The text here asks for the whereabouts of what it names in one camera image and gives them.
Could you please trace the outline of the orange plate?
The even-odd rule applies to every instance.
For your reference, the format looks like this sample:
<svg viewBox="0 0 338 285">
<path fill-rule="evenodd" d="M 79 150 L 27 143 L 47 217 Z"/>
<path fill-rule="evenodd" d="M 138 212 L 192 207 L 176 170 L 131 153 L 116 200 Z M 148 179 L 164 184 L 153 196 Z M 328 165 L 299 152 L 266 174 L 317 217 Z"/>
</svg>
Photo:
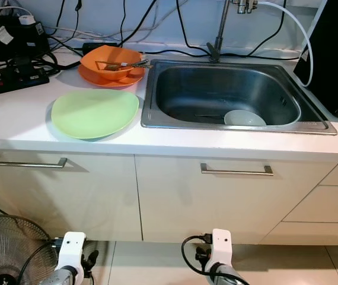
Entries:
<svg viewBox="0 0 338 285">
<path fill-rule="evenodd" d="M 145 68 L 134 68 L 131 71 L 129 71 L 126 78 L 122 78 L 119 80 L 108 80 L 108 79 L 102 78 L 96 72 L 88 70 L 83 65 L 80 65 L 77 68 L 77 71 L 79 75 L 88 83 L 95 85 L 95 86 L 104 87 L 104 88 L 129 87 L 141 81 L 141 79 L 145 75 Z"/>
</svg>

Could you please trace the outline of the green plate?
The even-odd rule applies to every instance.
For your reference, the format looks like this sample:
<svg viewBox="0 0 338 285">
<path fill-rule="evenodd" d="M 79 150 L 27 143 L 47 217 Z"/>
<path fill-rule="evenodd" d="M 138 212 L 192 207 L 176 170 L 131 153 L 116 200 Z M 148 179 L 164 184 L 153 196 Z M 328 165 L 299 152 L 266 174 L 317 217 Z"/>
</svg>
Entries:
<svg viewBox="0 0 338 285">
<path fill-rule="evenodd" d="M 93 140 L 128 126 L 139 109 L 139 98 L 123 90 L 77 90 L 52 104 L 50 121 L 71 138 Z"/>
</svg>

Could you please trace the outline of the black power strip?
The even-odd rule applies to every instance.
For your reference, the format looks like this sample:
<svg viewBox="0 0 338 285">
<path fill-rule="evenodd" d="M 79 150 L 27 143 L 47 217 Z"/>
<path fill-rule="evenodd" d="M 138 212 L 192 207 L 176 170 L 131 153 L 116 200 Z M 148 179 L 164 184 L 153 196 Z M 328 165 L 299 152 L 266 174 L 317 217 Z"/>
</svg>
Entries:
<svg viewBox="0 0 338 285">
<path fill-rule="evenodd" d="M 0 70 L 0 93 L 20 90 L 50 82 L 44 68 L 19 67 Z"/>
</svg>

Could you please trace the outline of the stainless steel sink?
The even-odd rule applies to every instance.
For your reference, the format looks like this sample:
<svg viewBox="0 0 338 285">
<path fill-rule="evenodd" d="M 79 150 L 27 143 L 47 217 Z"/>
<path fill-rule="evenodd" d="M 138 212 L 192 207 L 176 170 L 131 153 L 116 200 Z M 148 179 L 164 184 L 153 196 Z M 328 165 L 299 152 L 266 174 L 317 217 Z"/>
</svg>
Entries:
<svg viewBox="0 0 338 285">
<path fill-rule="evenodd" d="M 280 65 L 169 59 L 153 59 L 151 65 L 140 119 L 146 128 L 337 135 Z M 195 117 L 238 109 L 255 112 L 267 125 L 226 125 L 224 118 Z"/>
</svg>

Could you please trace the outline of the black appliance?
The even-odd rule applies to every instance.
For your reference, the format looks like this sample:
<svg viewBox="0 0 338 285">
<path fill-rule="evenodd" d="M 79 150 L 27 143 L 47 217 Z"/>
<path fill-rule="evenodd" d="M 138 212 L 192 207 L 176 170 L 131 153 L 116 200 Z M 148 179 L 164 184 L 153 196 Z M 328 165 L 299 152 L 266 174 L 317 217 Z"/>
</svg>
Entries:
<svg viewBox="0 0 338 285">
<path fill-rule="evenodd" d="M 307 89 L 326 111 L 338 118 L 338 0 L 326 0 L 310 40 L 313 52 L 304 54 L 305 57 L 296 65 L 295 73 L 298 78 L 307 79 L 310 62 L 316 60 Z"/>
</svg>

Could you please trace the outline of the black power brick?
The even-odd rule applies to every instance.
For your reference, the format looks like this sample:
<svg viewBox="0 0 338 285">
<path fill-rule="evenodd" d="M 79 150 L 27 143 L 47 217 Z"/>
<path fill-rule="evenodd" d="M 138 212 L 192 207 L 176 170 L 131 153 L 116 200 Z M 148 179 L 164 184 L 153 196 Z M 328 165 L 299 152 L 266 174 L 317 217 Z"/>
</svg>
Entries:
<svg viewBox="0 0 338 285">
<path fill-rule="evenodd" d="M 115 42 L 88 42 L 82 44 L 81 51 L 83 55 L 86 55 L 91 51 L 93 51 L 94 49 L 98 49 L 102 46 L 118 47 L 119 44 Z"/>
</svg>

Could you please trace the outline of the black adapter box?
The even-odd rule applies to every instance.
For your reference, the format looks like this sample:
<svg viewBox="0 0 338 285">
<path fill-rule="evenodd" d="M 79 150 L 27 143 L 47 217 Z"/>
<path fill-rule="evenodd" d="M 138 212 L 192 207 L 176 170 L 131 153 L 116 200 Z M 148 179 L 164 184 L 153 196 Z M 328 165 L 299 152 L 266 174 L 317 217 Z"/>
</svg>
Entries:
<svg viewBox="0 0 338 285">
<path fill-rule="evenodd" d="M 0 58 L 33 57 L 50 52 L 42 22 L 31 15 L 0 16 Z"/>
</svg>

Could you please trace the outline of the white bowl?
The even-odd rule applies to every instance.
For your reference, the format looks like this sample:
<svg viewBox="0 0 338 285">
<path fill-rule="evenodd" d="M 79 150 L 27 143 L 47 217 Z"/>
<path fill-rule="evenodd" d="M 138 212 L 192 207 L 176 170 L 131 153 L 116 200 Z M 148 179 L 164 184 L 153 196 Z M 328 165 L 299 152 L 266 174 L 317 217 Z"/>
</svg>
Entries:
<svg viewBox="0 0 338 285">
<path fill-rule="evenodd" d="M 231 110 L 224 115 L 224 124 L 236 126 L 264 126 L 266 121 L 255 112 L 247 110 Z"/>
</svg>

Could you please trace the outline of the metal spoon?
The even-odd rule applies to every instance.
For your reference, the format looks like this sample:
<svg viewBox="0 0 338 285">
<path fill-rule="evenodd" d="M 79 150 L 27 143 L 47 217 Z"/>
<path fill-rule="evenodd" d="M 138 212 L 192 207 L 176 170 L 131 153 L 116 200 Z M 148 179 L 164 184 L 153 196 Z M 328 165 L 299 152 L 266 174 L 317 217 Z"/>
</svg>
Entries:
<svg viewBox="0 0 338 285">
<path fill-rule="evenodd" d="M 132 67 L 132 68 L 152 68 L 152 65 L 150 65 L 149 60 L 141 60 L 136 63 L 122 63 L 123 67 Z"/>
</svg>

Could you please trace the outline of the cream kitchen cabinet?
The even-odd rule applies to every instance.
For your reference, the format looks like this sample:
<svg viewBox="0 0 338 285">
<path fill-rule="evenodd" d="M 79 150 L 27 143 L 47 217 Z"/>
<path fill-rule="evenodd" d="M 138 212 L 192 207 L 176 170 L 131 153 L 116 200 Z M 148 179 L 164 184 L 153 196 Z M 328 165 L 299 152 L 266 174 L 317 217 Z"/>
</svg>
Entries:
<svg viewBox="0 0 338 285">
<path fill-rule="evenodd" d="M 0 150 L 1 162 L 57 163 L 62 169 L 0 166 L 0 207 L 53 235 L 83 232 L 110 241 L 177 243 L 213 229 L 257 244 L 338 167 L 337 161 L 221 159 Z M 274 176 L 210 175 L 211 169 Z"/>
</svg>

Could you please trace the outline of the orange bowl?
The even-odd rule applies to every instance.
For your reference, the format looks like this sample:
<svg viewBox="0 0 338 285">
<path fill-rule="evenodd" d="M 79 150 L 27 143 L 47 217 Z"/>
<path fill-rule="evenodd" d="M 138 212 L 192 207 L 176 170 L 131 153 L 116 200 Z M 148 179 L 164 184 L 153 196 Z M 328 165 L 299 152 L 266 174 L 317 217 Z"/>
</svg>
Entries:
<svg viewBox="0 0 338 285">
<path fill-rule="evenodd" d="M 119 80 L 126 78 L 129 71 L 134 68 L 122 68 L 120 71 L 98 70 L 95 61 L 136 63 L 141 60 L 142 55 L 135 50 L 122 47 L 102 46 L 84 55 L 80 62 L 81 65 L 88 70 L 96 72 L 105 79 Z"/>
</svg>

